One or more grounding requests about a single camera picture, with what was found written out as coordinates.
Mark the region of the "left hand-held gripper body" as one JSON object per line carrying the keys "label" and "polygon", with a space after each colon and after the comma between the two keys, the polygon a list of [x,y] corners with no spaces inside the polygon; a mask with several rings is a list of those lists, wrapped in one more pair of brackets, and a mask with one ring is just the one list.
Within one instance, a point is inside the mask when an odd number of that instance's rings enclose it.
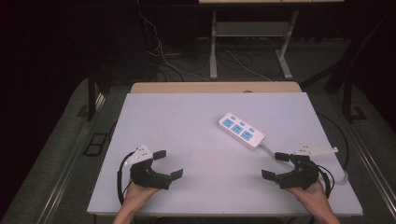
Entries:
{"label": "left hand-held gripper body", "polygon": [[130,178],[138,186],[154,189],[169,189],[172,183],[170,175],[155,172],[151,165],[154,162],[153,153],[146,144],[130,153],[123,162],[130,166]]}

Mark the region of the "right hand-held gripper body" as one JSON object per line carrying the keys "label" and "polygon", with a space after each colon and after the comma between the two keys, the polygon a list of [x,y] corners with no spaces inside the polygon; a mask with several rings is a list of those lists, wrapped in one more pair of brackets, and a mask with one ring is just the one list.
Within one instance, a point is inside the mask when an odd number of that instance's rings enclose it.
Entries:
{"label": "right hand-held gripper body", "polygon": [[276,183],[282,189],[302,188],[308,189],[312,184],[316,183],[318,177],[321,175],[325,189],[331,190],[332,184],[329,177],[320,170],[319,166],[311,161],[311,156],[318,156],[337,152],[336,147],[319,147],[314,145],[307,145],[301,143],[292,153],[290,153],[290,160],[293,165],[293,170],[276,175]]}

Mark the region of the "person's right hand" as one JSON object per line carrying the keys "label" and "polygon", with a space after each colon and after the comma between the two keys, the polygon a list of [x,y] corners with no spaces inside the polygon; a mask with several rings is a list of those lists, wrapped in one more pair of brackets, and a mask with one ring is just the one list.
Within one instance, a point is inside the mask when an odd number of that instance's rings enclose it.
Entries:
{"label": "person's right hand", "polygon": [[325,217],[332,212],[324,188],[320,181],[308,189],[291,188],[287,192],[293,194],[308,213],[314,217]]}

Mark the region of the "person's left hand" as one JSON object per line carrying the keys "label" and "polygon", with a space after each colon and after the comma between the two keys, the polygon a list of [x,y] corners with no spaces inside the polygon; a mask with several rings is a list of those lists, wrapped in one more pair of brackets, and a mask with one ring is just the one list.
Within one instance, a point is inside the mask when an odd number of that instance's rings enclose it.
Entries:
{"label": "person's left hand", "polygon": [[128,215],[136,215],[159,189],[144,188],[134,182],[129,184],[122,208]]}

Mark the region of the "white power strip blue sockets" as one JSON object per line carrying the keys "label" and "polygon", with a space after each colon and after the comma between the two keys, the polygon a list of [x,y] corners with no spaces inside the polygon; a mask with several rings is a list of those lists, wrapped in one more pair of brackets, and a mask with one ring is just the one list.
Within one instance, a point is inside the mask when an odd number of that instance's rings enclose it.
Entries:
{"label": "white power strip blue sockets", "polygon": [[218,121],[218,125],[225,133],[251,150],[256,149],[264,142],[265,135],[262,132],[233,113],[225,114]]}

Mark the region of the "black metal stand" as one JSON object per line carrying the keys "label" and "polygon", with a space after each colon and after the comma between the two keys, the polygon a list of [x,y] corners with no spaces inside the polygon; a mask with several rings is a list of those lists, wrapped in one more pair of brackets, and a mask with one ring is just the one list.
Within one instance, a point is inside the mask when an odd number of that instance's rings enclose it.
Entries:
{"label": "black metal stand", "polygon": [[357,105],[352,104],[353,96],[353,78],[348,77],[344,83],[344,95],[343,95],[343,115],[349,123],[354,120],[365,120],[367,117]]}

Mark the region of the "black rectangular floor frame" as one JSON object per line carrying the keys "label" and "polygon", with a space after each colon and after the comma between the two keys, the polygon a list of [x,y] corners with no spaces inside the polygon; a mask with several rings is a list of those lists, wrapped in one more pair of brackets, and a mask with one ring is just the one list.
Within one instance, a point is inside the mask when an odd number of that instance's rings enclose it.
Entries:
{"label": "black rectangular floor frame", "polygon": [[87,157],[100,156],[106,144],[106,139],[106,133],[94,133],[89,144],[83,150],[82,155]]}

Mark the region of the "metal floor rail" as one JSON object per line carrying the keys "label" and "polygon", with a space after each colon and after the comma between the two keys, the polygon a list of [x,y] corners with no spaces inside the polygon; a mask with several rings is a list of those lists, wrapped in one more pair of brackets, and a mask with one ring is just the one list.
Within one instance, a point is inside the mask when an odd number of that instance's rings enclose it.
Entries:
{"label": "metal floor rail", "polygon": [[74,93],[45,145],[39,165],[50,188],[35,224],[93,223],[87,207],[97,177],[96,159],[82,154],[95,125],[88,120],[88,108],[88,95]]}
{"label": "metal floor rail", "polygon": [[347,131],[353,139],[355,146],[357,147],[357,152],[361,157],[361,161],[366,167],[370,177],[374,181],[374,184],[389,212],[396,220],[396,194],[393,192],[388,180],[380,171],[379,166],[375,162],[373,156],[370,154],[368,147],[364,144],[355,126],[349,122],[346,122],[345,125]]}

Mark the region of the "white metal desk frame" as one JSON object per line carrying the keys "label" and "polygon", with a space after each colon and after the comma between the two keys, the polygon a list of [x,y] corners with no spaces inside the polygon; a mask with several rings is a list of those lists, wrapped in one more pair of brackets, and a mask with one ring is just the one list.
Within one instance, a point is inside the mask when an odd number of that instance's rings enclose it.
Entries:
{"label": "white metal desk frame", "polygon": [[283,44],[276,50],[276,58],[285,79],[292,74],[286,61],[286,51],[291,40],[298,10],[291,12],[287,21],[219,21],[218,13],[212,12],[211,45],[209,54],[209,78],[218,79],[216,41],[218,37],[282,37]]}

